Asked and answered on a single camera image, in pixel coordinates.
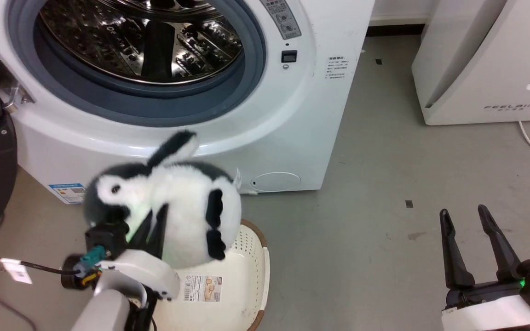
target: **plush toy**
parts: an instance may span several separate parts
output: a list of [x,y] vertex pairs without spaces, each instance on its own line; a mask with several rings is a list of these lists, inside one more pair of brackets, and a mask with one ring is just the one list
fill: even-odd
[[[164,231],[158,245],[173,268],[223,260],[240,227],[240,175],[233,180],[212,164],[188,160],[197,148],[196,134],[180,131],[146,164],[105,170],[87,188],[86,220],[91,226],[124,222],[129,244]],[[146,223],[150,229],[141,237]]]

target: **white washing machine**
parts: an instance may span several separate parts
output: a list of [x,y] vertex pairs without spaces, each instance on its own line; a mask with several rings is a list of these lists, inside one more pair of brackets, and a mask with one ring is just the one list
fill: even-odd
[[373,6],[0,0],[17,162],[79,203],[97,172],[144,160],[185,127],[198,158],[240,170],[243,193],[317,190]]

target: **floor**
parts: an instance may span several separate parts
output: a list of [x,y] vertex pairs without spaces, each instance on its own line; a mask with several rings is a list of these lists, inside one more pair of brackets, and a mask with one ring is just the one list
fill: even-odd
[[[245,218],[271,250],[260,331],[441,330],[445,207],[478,282],[496,271],[479,204],[530,258],[530,147],[515,123],[426,126],[410,73],[418,46],[418,36],[366,40],[322,190],[243,198]],[[85,229],[79,207],[20,172],[0,256],[57,266],[82,249]],[[90,294],[66,291],[48,274],[32,278],[38,287],[0,271],[0,297],[40,330],[69,330]],[[0,330],[10,329],[29,330],[0,308]]]

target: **white plastic basket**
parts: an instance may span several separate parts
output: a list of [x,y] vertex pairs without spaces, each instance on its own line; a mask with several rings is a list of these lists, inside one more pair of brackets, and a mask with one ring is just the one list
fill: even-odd
[[259,228],[242,220],[223,261],[177,270],[179,297],[156,305],[154,319],[165,331],[254,331],[269,293],[269,251]]

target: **white appliance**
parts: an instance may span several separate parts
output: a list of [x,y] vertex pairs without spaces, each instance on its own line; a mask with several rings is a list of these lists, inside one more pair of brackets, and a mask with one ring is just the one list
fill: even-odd
[[530,121],[530,0],[440,0],[412,65],[429,125]]
[[185,127],[197,157],[240,170],[243,193],[317,190],[373,6],[0,0],[0,72],[19,87],[0,97],[15,101],[18,163],[79,203],[97,172],[144,160]]

